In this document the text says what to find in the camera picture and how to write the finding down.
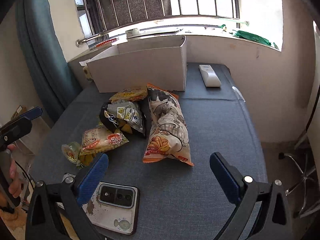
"screw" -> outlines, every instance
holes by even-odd
[[[278,185],[278,186],[281,186],[281,185],[282,185],[282,182],[281,182],[281,180],[276,179],[276,180],[275,180],[275,184]]]
[[[36,187],[41,187],[43,185],[43,180],[39,180],[37,183],[36,183]]]
[[[69,184],[73,182],[73,177],[67,177],[64,181]]]
[[[250,176],[245,176],[244,177],[244,181],[248,182],[248,183],[251,183],[251,182],[253,182],[253,178],[251,178]]]

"white box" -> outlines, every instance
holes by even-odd
[[[160,36],[114,45],[87,62],[100,93],[150,83],[184,91],[187,75],[185,36]]]

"white remote control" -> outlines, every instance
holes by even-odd
[[[206,87],[220,87],[221,82],[210,65],[199,65],[200,73]]]

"table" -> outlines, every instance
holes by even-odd
[[[211,64],[221,88],[206,88],[199,64],[188,63],[186,91],[176,92],[180,96],[195,166],[168,158],[144,164],[147,139],[126,134],[129,143],[108,152],[109,168],[103,181],[140,189],[137,231],[127,236],[99,228],[104,235],[113,239],[213,239],[235,207],[228,202],[210,170],[209,157],[215,151],[243,175],[267,182],[260,141],[245,101],[232,88],[235,84],[229,69]],[[98,124],[100,108],[111,95],[100,94],[92,82],[68,106],[35,158],[31,170],[35,180],[58,183],[65,172],[77,174],[75,164],[62,154],[61,145],[81,142],[83,132]],[[147,116],[149,134],[147,99],[142,102],[142,110]],[[248,235],[254,219],[249,220],[242,239]]]

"blue curtain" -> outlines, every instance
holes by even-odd
[[[48,0],[17,0],[16,22],[33,84],[48,115],[56,122],[82,89],[63,56]]]

